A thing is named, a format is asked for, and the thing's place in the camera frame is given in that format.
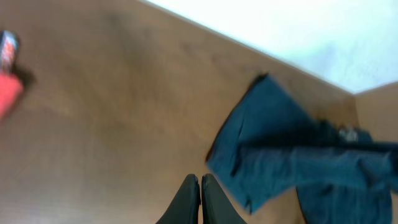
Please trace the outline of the dark blue denim shorts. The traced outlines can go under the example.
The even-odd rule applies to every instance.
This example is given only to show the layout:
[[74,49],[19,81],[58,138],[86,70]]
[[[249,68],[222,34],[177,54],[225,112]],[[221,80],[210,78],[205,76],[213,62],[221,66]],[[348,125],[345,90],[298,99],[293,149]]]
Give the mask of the dark blue denim shorts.
[[308,223],[391,223],[397,144],[311,118],[270,76],[257,77],[206,159],[249,212],[295,189]]

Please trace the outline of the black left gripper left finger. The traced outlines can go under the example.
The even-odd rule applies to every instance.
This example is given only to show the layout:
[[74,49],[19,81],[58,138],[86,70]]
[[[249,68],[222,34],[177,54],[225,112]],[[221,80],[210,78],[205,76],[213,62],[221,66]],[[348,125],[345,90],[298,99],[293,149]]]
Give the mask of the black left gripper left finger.
[[188,174],[156,224],[197,224],[200,204],[198,178]]

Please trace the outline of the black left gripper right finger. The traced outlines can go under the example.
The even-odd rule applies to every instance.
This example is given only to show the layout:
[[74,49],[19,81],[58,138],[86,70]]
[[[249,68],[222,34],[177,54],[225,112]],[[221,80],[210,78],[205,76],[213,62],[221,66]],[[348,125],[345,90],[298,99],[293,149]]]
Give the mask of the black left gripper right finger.
[[246,224],[212,174],[201,179],[201,200],[204,224]]

